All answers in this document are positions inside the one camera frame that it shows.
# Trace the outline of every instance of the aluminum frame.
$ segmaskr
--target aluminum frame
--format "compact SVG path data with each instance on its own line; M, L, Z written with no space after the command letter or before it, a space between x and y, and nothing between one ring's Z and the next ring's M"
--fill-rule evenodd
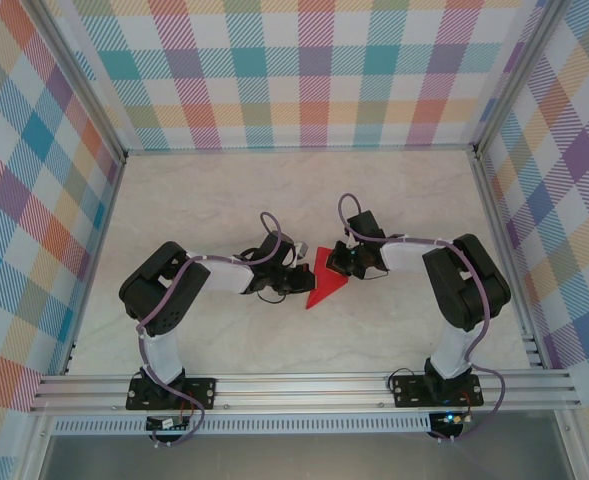
M580 400L565 370L506 370L503 410L565 410ZM396 408L387 390L389 373L215 375L217 414L371 413L382 411L447 412L447 407ZM499 396L499 380L478 372L485 405L491 410ZM43 416L111 414L141 415L125 410L131 376L43 377L32 412ZM177 411L155 411L172 415Z
M125 174L125 167L127 165L127 157L124 159L124 163L122 163L118 169L118 173L116 174L116 181L114 182L114 191L112 192L112 200L107 207L107 213L105 215L105 225L101 230L98 245L96 247L96 253L94 254L94 258L98 259L103 251L103 244L105 243L105 238L107 237L107 230L110 221L112 220L112 215L114 213L114 207L116 206L116 199L118 197L118 192L121 189L121 183L123 182L123 176ZM78 321L74 322L72 325L72 334L70 335L69 340L65 343L65 355L62 356L60 364L57 366L57 370L61 372L62 375L67 373L67 364L72 358L72 353L74 347L76 347L76 339L78 338L78 334L81 331L81 319L85 314L85 309L87 308L87 302L89 302L89 293L92 288L92 284L94 283L94 278L96 277L96 271L98 269L98 261L93 261L90 264L89 274L87 276L87 287L85 289L85 293L83 298L81 299L81 305L79 306L78 310Z
M53 417L28 417L20 443L24 448L18 455L14 470L15 480L34 480L40 477L55 423Z
M42 4L41 0L21 0L21 4L43 40L45 40L57 65L70 83L81 104L87 110L90 119L110 152L124 164L127 159L126 148L118 138L112 122L94 94L89 80L61 35L49 10Z
M551 368L551 360L545 348L539 348L538 339L543 338L534 319L532 307L520 281L514 252L508 243L508 234L505 225L501 221L498 201L490 188L490 178L485 168L480 152L473 149L468 151L472 175L481 196L481 203L485 209L485 215L490 225L492 239L495 242L496 251L507 280L512 289L512 301L516 309L517 318L521 323L525 350L530 358L530 363L538 356L540 367ZM558 410L555 412L561 438L567 452L572 470L576 478L589 480L589 434L587 433L586 418L584 412L575 410Z
M147 417L68 415L56 417L52 436L149 435ZM369 414L252 414L208 413L196 435L316 435L341 433L427 433L429 413L376 412ZM182 435L167 432L166 435Z
M505 90L490 113L485 128L479 136L476 145L481 158L494 138L496 138L521 89L529 80L539 58L571 3L572 0L548 0L538 25L525 46L518 65L514 68Z
M259 148L228 148L221 150L130 150L129 155L169 156L169 155L220 155L238 153L310 153L310 152L442 152L451 150L468 150L469 145L463 143L441 143L436 145L401 145L395 147L259 147Z

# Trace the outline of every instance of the colorful plaid pattern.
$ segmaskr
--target colorful plaid pattern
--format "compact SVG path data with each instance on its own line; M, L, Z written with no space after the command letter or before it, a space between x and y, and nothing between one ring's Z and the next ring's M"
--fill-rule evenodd
M525 4L48 0L121 138L146 150L469 143Z
M117 171L19 0L0 0L0 479L66 353Z
M512 50L512 54L510 55L509 60L505 64L505 68L499 77L496 86L494 87L494 91L492 92L492 96L487 102L485 106L485 110L483 110L483 115L481 115L481 120L478 122L476 126L476 130L472 135L473 142L470 143L477 143L481 134L483 133L483 129L487 125L487 121L490 118L490 115L494 111L494 107L496 106L496 102L498 99L501 98L501 95L505 91L510 79L512 78L512 74L514 73L514 68L518 65L518 62L521 60L523 53L525 52L525 46L527 42L530 40L534 30L538 26L539 20L545 10L545 6L547 5L548 0L537 0L536 6L532 13L530 14L530 18L527 20L525 24L525 28L521 32L521 35L518 38L518 42L514 46L514 50Z
M589 418L588 0L570 6L489 154L538 328Z

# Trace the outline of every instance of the red plastic piece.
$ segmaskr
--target red plastic piece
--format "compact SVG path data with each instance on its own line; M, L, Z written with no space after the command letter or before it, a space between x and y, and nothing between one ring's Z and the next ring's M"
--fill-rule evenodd
M318 247L316 250L316 262L314 263L314 275L316 275L316 288L310 292L306 309L312 308L321 300L329 297L339 288L347 284L347 277L329 270L325 264L332 250Z

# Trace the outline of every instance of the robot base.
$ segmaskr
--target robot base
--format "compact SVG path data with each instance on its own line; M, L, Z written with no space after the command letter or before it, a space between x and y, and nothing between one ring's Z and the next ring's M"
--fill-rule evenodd
M186 378L185 370L183 370L169 386L198 400L205 410L214 408L214 398L216 396L215 378ZM183 399L156 384L141 368L140 378L132 378L130 381L125 409L146 411L180 410L183 403ZM191 405L184 405L184 408L189 411Z
M425 375L395 375L392 377L391 387L394 392L394 405L397 408L433 407L435 405L480 407L484 403L481 384L476 375L467 375L466 382L461 385L461 388L441 402L434 400L425 383Z

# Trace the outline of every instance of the marble floor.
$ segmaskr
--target marble floor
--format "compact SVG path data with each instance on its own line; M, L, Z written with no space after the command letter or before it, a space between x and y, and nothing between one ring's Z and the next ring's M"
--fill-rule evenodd
M494 246L465 152L224 153L132 157L82 322L72 374L129 374L141 361L135 322L118 298L123 281L163 242L202 254L258 246L258 214L309 246L343 237L336 205L345 191L371 209L386 234L453 238L474 233ZM444 320L427 275L350 280L305 310L307 294L280 305L227 292L199 295L177 328L191 373L303 373L421 369ZM528 368L512 308L492 321L474 361Z

